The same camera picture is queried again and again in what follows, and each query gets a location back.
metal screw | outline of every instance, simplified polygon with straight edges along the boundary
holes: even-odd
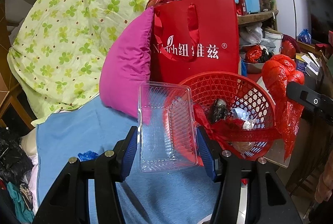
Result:
[[[265,158],[263,158],[263,157],[259,157],[259,158],[258,158],[258,162],[259,162],[260,164],[266,164],[267,160],[266,160]]]
[[[105,154],[106,157],[111,157],[111,156],[114,155],[114,151],[109,150],[109,151],[106,151],[104,154]]]
[[[72,156],[70,159],[68,159],[68,162],[70,164],[74,164],[77,161],[77,158],[75,156]]]
[[[231,156],[231,152],[225,150],[225,151],[222,152],[222,155],[225,156],[225,157],[229,157],[229,156]]]

teal clothing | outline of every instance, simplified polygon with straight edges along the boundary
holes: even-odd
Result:
[[[13,185],[11,182],[9,182],[7,184],[7,190],[9,192],[10,197],[13,200],[14,206],[15,206],[15,214],[17,219],[21,222],[21,223],[32,223],[32,221],[34,220],[34,213],[33,211],[30,211],[24,200],[23,200],[23,196],[20,192],[20,190],[18,189],[17,186]]]

television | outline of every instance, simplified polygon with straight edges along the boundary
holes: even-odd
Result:
[[[328,43],[328,31],[333,31],[333,3],[331,0],[308,0],[311,13],[312,43]]]

red paper bag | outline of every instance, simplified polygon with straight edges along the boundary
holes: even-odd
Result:
[[[238,73],[234,0],[179,0],[155,8],[150,80],[177,84],[207,71]]]

clear plastic container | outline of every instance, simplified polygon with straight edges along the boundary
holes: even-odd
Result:
[[[188,86],[146,82],[139,87],[138,169],[172,171],[198,164]]]

